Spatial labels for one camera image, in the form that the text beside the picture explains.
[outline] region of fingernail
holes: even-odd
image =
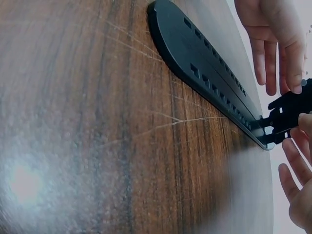
[[[302,86],[299,85],[299,86],[294,87],[293,92],[295,94],[301,94],[302,93]]]
[[[300,115],[299,115],[299,119],[301,119],[303,116],[305,116],[306,115],[306,113],[301,113]]]

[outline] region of hand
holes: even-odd
[[[292,0],[235,0],[238,16],[252,47],[255,76],[276,94],[276,50],[279,49],[280,92],[302,92],[307,34]]]
[[[311,164],[312,115],[301,115],[299,117],[299,127],[292,129],[291,136],[299,150]],[[291,139],[283,142],[283,149],[295,175],[303,186],[300,191],[287,165],[282,164],[279,166],[280,181],[291,204],[289,208],[290,218],[297,226],[305,229],[308,234],[312,234],[312,172]]]

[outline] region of scratch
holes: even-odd
[[[180,120],[180,119],[178,119],[178,118],[175,118],[175,117],[172,117],[172,116],[168,116],[168,115],[166,115],[166,114],[164,114],[164,113],[161,113],[161,112],[149,111],[149,110],[144,110],[143,112],[154,113],[154,114],[156,114],[156,115],[164,116],[164,117],[167,117],[167,118],[173,119],[173,120],[175,120],[175,121],[181,121],[181,120]]]
[[[116,38],[113,38],[113,37],[111,37],[111,36],[109,36],[109,35],[104,35],[104,36],[107,37],[107,38],[109,38],[109,39],[112,39],[113,41],[115,41],[115,42],[117,42],[117,43],[120,43],[120,44],[122,44],[122,45],[124,45],[124,46],[126,46],[126,47],[128,47],[128,48],[130,48],[130,49],[132,49],[132,50],[134,50],[134,51],[136,51],[136,52],[138,52],[138,53],[140,53],[140,54],[143,54],[144,56],[146,56],[146,57],[148,57],[148,58],[150,58],[150,59],[154,59],[154,60],[156,60],[156,61],[158,61],[158,62],[163,62],[163,60],[160,60],[160,59],[158,59],[158,58],[154,58],[154,57],[152,57],[152,56],[150,56],[150,55],[144,53],[143,51],[140,51],[140,50],[134,48],[133,46],[128,45],[128,44],[126,44],[126,43],[124,43],[124,42],[122,42],[122,41],[120,41],[120,40],[118,40],[118,39],[116,39]]]
[[[159,54],[157,52],[155,52],[153,49],[151,49],[148,45],[144,44],[143,42],[141,42],[140,40],[136,39],[133,35],[131,35],[129,32],[125,31],[122,29],[122,27],[118,26],[118,25],[115,25],[113,24],[112,22],[106,20],[103,18],[102,15],[98,15],[96,12],[92,11],[90,8],[82,8],[81,5],[79,4],[76,4],[75,2],[71,1],[71,3],[73,5],[75,5],[76,7],[80,8],[80,9],[83,9],[83,10],[86,10],[86,11],[89,11],[90,13],[93,14],[93,16],[95,17],[99,17],[103,22],[106,22],[108,23],[110,26],[114,27],[115,29],[125,33],[126,35],[128,35],[130,38],[132,38],[134,41],[138,42],[139,44],[141,44],[143,47],[147,48],[148,50],[150,50],[152,53],[154,53],[155,55],[157,55],[159,58]]]
[[[159,125],[157,127],[154,127],[154,128],[152,128],[152,129],[150,129],[150,130],[148,130],[146,132],[134,135],[133,137],[130,137],[130,138],[118,139],[118,140],[110,141],[110,142],[104,144],[103,147],[107,147],[107,146],[110,146],[110,145],[113,145],[113,144],[117,144],[117,143],[121,143],[121,142],[124,142],[124,141],[127,141],[127,140],[131,140],[131,139],[135,139],[135,138],[138,138],[138,137],[142,137],[142,136],[148,135],[149,133],[154,132],[155,130],[163,129],[163,128],[166,128],[166,127],[172,127],[172,126],[175,126],[175,125],[180,124],[180,123],[188,123],[188,122],[194,122],[194,121],[204,121],[204,120],[210,120],[210,119],[222,119],[222,118],[226,118],[226,117],[203,117],[203,118],[180,120],[180,121],[177,121],[175,123],[163,124],[163,125]]]
[[[231,132],[233,132],[233,133],[239,135],[239,134],[238,134],[236,131],[234,131],[233,129],[231,129]]]

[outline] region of white wall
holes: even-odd
[[[233,17],[236,21],[240,34],[242,36],[242,40],[244,42],[244,45],[245,45],[245,48],[249,57],[251,67],[252,69],[254,69],[249,38],[237,16],[235,5],[234,5],[234,0],[227,0],[227,2],[231,9]],[[309,15],[309,9],[312,9],[312,2],[308,0],[295,0],[295,2],[297,4],[297,10],[300,13],[300,16],[302,18],[304,28],[307,31],[309,31],[309,29],[312,30],[312,28],[310,28],[310,25],[312,24],[312,17],[311,15]],[[311,37],[309,38],[309,44],[312,44]],[[312,57],[312,50],[310,48],[311,47],[308,47],[308,50],[309,50],[308,56]],[[307,64],[307,70],[309,74],[312,75],[311,69],[312,69],[312,59],[308,61],[308,64]],[[273,100],[277,99],[278,96],[275,96],[275,97],[268,96],[266,94],[265,87],[261,87],[261,86],[258,86],[258,92],[260,96],[263,114],[264,116],[268,116],[269,115],[268,104],[272,102]],[[281,163],[287,163],[286,157],[284,155],[283,150],[281,149],[281,146],[277,146],[275,149],[273,149],[270,152],[270,157],[271,157],[271,168],[272,168],[272,176],[273,176],[274,234],[305,234],[305,232],[299,229],[298,227],[296,227],[289,218],[289,214],[288,214],[289,203],[284,195],[283,189],[280,185],[279,176],[278,176],[278,166]]]

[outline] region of rectangular slot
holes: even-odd
[[[206,77],[204,74],[202,75],[202,77],[203,77],[203,81],[209,81],[209,79],[208,79],[208,77]]]
[[[197,29],[195,29],[195,35],[196,35],[199,39],[201,39],[201,34],[200,34],[200,32],[199,32]]]
[[[219,58],[219,61],[220,61],[220,64],[224,66],[224,61],[222,60],[222,58]]]
[[[209,42],[208,42],[206,39],[204,39],[204,43],[205,43],[205,46],[206,46],[208,49],[210,49]]]
[[[199,71],[198,69],[193,65],[191,64],[191,70],[193,71],[194,75],[199,78]]]
[[[226,104],[228,105],[228,107],[229,107],[230,109],[232,109],[232,105],[231,105],[230,100],[226,99]]]
[[[213,55],[217,58],[216,50],[213,48]]]
[[[190,23],[186,18],[184,18],[184,23],[185,23],[190,29],[192,29],[191,23]]]
[[[203,81],[205,82],[206,86],[208,88],[210,88],[210,81],[209,81],[208,77],[206,77],[204,74],[202,74],[201,76],[202,76]]]
[[[233,112],[237,115],[237,109],[234,105],[233,105]]]
[[[219,96],[219,91],[218,91],[217,87],[215,87],[214,85],[212,85],[212,88],[213,88],[214,94],[216,94],[217,96]]]
[[[225,96],[224,96],[224,94],[223,94],[223,93],[221,93],[221,92],[220,92],[220,98],[222,99],[222,101],[223,101],[224,103],[226,103]]]

